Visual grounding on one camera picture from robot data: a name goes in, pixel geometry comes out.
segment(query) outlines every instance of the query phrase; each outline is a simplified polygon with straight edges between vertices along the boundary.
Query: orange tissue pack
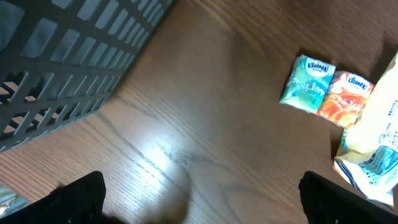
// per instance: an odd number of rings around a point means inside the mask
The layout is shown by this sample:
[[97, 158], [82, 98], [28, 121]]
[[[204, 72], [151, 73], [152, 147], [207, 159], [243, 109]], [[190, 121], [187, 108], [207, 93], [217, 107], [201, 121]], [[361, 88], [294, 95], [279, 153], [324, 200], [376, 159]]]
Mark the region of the orange tissue pack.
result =
[[318, 115], [350, 128], [361, 113], [374, 85], [350, 72], [335, 72]]

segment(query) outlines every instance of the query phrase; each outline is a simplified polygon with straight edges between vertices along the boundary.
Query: teal tissue pack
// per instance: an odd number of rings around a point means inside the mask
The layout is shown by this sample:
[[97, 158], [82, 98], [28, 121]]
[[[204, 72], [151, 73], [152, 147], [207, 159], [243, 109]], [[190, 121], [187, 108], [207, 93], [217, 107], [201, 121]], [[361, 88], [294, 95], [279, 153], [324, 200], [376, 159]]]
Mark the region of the teal tissue pack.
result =
[[334, 65], [305, 55], [299, 56], [279, 103], [316, 114], [335, 70]]

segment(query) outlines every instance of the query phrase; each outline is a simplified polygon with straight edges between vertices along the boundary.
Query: wooden surface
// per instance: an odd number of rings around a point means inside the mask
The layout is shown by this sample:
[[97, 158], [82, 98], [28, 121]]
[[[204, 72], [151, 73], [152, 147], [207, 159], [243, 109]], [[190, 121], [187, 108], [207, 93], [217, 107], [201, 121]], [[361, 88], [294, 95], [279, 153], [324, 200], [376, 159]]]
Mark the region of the wooden surface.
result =
[[126, 223], [306, 223], [306, 170], [332, 169], [342, 129], [279, 97], [305, 49], [377, 81], [398, 1], [180, 0], [93, 116], [0, 154], [1, 182], [35, 201], [93, 171]]

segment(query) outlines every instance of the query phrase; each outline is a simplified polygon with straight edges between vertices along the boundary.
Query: black object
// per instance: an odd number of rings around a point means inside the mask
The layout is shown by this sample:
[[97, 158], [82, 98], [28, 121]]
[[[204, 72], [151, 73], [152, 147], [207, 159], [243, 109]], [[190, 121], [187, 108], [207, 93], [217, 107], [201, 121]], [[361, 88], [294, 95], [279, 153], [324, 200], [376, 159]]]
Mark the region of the black object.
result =
[[398, 223], [398, 217], [371, 202], [307, 171], [298, 186], [309, 224]]
[[173, 1], [0, 1], [0, 152], [98, 110]]
[[0, 219], [0, 224], [102, 223], [105, 193], [102, 173], [95, 171]]

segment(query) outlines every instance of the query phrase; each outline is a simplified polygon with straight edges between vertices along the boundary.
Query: laundry basket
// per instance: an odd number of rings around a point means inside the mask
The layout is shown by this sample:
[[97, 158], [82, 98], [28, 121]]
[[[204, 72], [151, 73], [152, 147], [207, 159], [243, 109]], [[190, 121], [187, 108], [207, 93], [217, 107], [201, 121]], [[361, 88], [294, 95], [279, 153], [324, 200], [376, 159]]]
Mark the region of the laundry basket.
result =
[[0, 152], [98, 110], [172, 3], [0, 1]]

